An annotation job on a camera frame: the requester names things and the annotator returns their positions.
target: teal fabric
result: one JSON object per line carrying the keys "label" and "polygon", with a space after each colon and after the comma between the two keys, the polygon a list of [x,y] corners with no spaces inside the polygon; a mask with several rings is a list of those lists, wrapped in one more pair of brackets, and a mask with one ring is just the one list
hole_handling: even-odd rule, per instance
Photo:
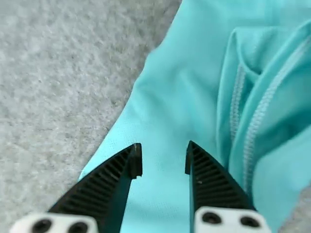
{"label": "teal fabric", "polygon": [[84,177],[135,142],[122,233],[188,233],[190,140],[245,189],[276,232],[311,179],[310,1],[183,0]]}

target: fabric seam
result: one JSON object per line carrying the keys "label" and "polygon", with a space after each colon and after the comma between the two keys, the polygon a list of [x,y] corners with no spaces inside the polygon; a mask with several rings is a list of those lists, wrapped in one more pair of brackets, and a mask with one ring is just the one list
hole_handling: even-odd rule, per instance
{"label": "fabric seam", "polygon": [[245,71],[243,70],[242,66],[239,65],[230,105],[230,134],[232,142],[234,141],[240,123],[239,107],[242,98],[244,82],[245,82]]}
{"label": "fabric seam", "polygon": [[254,146],[259,127],[265,117],[268,106],[276,93],[277,88],[283,82],[287,73],[293,69],[299,59],[304,55],[310,42],[311,35],[308,36],[307,39],[305,39],[287,59],[281,70],[269,84],[268,89],[265,91],[251,118],[250,124],[246,131],[246,138],[243,148],[243,187],[248,194],[251,192],[251,178],[254,172]]}

